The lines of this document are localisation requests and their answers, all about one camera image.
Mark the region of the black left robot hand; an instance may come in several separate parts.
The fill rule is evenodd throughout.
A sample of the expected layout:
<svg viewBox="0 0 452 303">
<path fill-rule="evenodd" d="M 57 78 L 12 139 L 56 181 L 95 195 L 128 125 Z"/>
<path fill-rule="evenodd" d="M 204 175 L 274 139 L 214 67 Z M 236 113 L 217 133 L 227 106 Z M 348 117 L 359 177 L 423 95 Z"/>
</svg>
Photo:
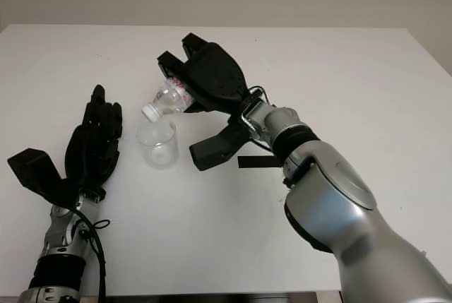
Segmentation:
<svg viewBox="0 0 452 303">
<path fill-rule="evenodd" d="M 75 128 L 66 149 L 66 177 L 102 198 L 106 194 L 103 185 L 119 159 L 122 122 L 121 105 L 107 102 L 105 89 L 96 85 L 85 107 L 83 120 Z"/>
</svg>

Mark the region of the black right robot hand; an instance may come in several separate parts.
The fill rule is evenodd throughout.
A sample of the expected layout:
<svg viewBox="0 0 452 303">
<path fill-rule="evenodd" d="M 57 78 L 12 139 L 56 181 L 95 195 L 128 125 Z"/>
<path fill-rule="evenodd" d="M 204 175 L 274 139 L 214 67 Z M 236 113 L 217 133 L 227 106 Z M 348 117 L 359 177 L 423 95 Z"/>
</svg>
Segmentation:
<svg viewBox="0 0 452 303">
<path fill-rule="evenodd" d="M 176 78 L 194 98 L 187 113 L 222 112 L 236 115 L 249 96 L 238 63 L 217 43 L 189 33 L 182 40 L 185 62 L 166 51 L 157 58 L 166 78 Z"/>
</svg>

